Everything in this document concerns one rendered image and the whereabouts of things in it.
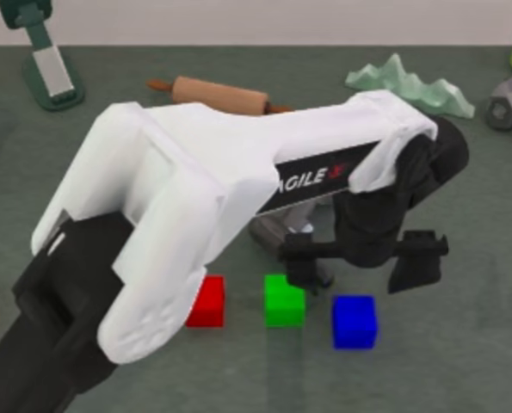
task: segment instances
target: green cube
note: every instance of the green cube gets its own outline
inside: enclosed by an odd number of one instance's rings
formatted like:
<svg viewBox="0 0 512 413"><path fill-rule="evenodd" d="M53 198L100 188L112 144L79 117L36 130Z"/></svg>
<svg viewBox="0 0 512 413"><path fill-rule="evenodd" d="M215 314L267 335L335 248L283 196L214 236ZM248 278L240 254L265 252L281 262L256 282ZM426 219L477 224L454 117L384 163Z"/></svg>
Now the green cube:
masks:
<svg viewBox="0 0 512 413"><path fill-rule="evenodd" d="M292 287L284 274L265 276L267 327L300 327L305 321L305 291Z"/></svg>

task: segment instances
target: red cube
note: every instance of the red cube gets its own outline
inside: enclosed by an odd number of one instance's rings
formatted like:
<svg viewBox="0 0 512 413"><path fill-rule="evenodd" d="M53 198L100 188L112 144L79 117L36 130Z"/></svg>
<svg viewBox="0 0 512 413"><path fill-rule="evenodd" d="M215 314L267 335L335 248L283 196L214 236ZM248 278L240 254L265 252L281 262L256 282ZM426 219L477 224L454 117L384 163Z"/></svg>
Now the red cube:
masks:
<svg viewBox="0 0 512 413"><path fill-rule="evenodd" d="M185 323L186 327L223 327L225 318L225 279L222 275L207 275L193 309Z"/></svg>

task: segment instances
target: light green wavy object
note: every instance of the light green wavy object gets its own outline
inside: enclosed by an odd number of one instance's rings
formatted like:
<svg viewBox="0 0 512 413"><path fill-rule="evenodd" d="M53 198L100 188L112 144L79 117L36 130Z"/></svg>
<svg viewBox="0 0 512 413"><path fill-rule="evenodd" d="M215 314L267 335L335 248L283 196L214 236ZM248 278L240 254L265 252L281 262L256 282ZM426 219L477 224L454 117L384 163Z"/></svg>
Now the light green wavy object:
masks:
<svg viewBox="0 0 512 413"><path fill-rule="evenodd" d="M398 54L391 56L382 67L366 65L360 71L350 72L345 84L358 90L388 89L428 114L471 119L476 111L462 91L447 80L426 84L415 73L407 73Z"/></svg>

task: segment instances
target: cube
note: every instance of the cube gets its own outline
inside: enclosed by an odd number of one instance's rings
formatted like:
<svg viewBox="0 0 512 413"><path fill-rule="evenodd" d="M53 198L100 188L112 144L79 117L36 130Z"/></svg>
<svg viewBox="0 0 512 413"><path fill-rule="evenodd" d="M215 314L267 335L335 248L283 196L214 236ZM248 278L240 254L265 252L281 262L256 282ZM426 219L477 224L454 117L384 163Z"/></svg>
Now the cube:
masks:
<svg viewBox="0 0 512 413"><path fill-rule="evenodd" d="M267 327L300 327L305 321L305 291L292 287L284 274L265 276Z"/></svg>
<svg viewBox="0 0 512 413"><path fill-rule="evenodd" d="M188 315L189 328L218 328L225 323L225 279L221 275L208 275Z"/></svg>
<svg viewBox="0 0 512 413"><path fill-rule="evenodd" d="M370 349L378 336L374 298L337 296L332 306L332 327L336 349Z"/></svg>

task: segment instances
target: red logo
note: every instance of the red logo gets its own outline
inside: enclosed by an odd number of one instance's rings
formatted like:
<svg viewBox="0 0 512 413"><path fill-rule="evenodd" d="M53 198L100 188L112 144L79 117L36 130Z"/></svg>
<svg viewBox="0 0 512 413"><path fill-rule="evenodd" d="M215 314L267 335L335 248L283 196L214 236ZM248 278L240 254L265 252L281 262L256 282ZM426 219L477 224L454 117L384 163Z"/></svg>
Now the red logo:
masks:
<svg viewBox="0 0 512 413"><path fill-rule="evenodd" d="M347 164L345 164L345 163L342 163L341 165L335 165L330 169L330 171L328 173L328 177L330 179L335 179L338 176L343 175L343 173L345 172L345 169L347 169Z"/></svg>

